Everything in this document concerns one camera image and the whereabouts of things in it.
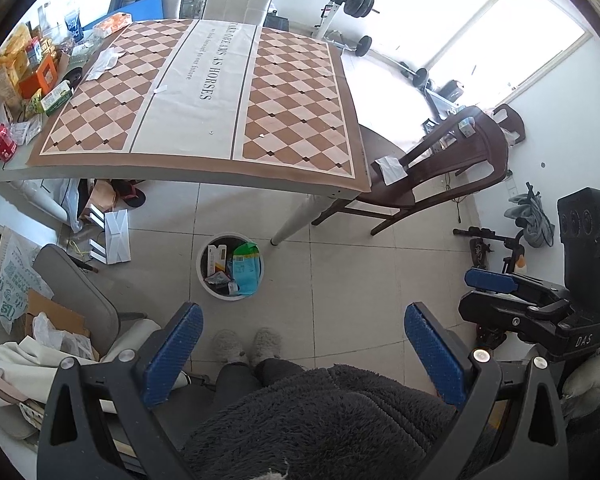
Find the brown and beige diamond pattern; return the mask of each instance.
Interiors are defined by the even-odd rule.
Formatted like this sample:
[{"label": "brown and beige diamond pattern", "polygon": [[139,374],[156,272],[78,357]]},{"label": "brown and beige diamond pattern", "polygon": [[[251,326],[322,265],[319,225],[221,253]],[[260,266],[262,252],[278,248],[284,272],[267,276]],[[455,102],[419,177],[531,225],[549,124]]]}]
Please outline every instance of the brown and beige diamond pattern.
[{"label": "brown and beige diamond pattern", "polygon": [[242,157],[353,176],[327,44],[263,28]]},{"label": "brown and beige diamond pattern", "polygon": [[113,43],[125,55],[98,79],[78,86],[48,134],[42,153],[122,150],[149,88],[191,22],[129,25]]}]

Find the fuzzy dark jacket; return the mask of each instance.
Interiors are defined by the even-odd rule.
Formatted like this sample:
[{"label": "fuzzy dark jacket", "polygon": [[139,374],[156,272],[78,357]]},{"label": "fuzzy dark jacket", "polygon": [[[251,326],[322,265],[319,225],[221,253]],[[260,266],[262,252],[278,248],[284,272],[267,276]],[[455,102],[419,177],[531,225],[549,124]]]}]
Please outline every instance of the fuzzy dark jacket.
[{"label": "fuzzy dark jacket", "polygon": [[[335,365],[244,397],[200,425],[181,453],[204,480],[406,480],[455,412],[386,377]],[[479,468],[487,440],[465,473]]]}]

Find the trash can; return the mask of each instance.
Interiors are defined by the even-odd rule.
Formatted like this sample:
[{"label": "trash can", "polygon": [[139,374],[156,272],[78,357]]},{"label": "trash can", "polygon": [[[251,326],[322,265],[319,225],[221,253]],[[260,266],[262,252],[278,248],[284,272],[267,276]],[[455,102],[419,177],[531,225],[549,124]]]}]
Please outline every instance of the trash can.
[{"label": "trash can", "polygon": [[[218,245],[226,245],[227,257],[229,254],[233,254],[234,251],[241,245],[250,242],[254,243],[253,240],[243,236],[239,233],[221,233],[219,235],[215,235],[209,238],[200,248],[198,252],[198,256],[196,257],[196,274],[198,275],[198,280],[202,284],[202,288],[204,288],[209,294],[211,294],[214,298],[218,298],[219,300],[224,301],[238,301],[243,300],[244,298],[249,298],[250,296],[236,295],[229,296],[228,289],[226,294],[221,294],[213,290],[213,288],[205,282],[206,276],[206,248],[209,245],[213,245],[218,247]],[[264,259],[262,258],[262,252],[259,254],[260,259],[260,276],[258,278],[258,288],[262,283],[262,277],[264,276]]]}]

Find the bright window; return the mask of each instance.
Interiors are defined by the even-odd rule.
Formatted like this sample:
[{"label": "bright window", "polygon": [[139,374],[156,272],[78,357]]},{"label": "bright window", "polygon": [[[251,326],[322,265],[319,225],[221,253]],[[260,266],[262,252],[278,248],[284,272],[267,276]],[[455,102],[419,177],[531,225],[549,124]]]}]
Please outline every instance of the bright window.
[{"label": "bright window", "polygon": [[585,31],[549,0],[498,0],[432,67],[442,86],[464,85],[459,104],[494,107]]}]

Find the metal screw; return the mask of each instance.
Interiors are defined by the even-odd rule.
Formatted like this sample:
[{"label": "metal screw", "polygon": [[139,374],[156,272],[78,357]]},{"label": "metal screw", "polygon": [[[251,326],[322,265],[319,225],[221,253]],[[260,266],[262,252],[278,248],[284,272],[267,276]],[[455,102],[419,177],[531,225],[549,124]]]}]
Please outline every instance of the metal screw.
[{"label": "metal screw", "polygon": [[120,354],[118,354],[118,359],[123,363],[132,361],[134,357],[136,357],[136,353],[131,349],[123,350],[120,352]]},{"label": "metal screw", "polygon": [[536,366],[536,368],[540,368],[541,370],[544,370],[548,366],[546,363],[546,359],[540,356],[534,357],[534,365]]},{"label": "metal screw", "polygon": [[64,359],[62,359],[62,361],[60,361],[60,367],[63,370],[68,370],[74,365],[74,362],[75,361],[73,357],[65,357]]},{"label": "metal screw", "polygon": [[489,355],[489,352],[487,352],[486,350],[483,350],[482,348],[478,348],[478,349],[474,350],[474,359],[476,361],[478,361],[479,363],[485,363],[489,359],[491,359],[491,356]]}]

